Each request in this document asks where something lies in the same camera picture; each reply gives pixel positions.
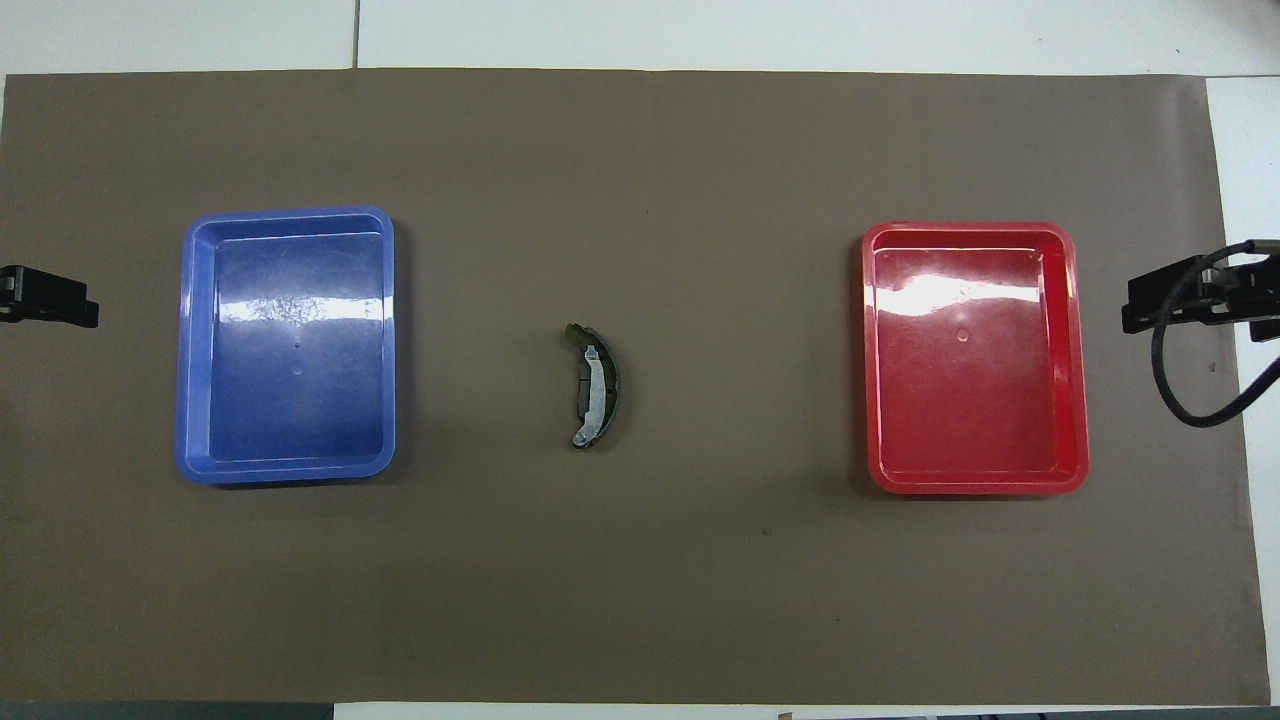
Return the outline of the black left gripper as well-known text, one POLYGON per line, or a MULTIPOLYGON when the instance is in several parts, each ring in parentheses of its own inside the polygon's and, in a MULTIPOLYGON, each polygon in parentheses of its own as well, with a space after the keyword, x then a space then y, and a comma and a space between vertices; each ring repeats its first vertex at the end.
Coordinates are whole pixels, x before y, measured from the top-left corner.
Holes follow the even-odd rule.
POLYGON ((83 282, 23 265, 0 270, 1 323, 55 322, 93 329, 99 314, 83 282))

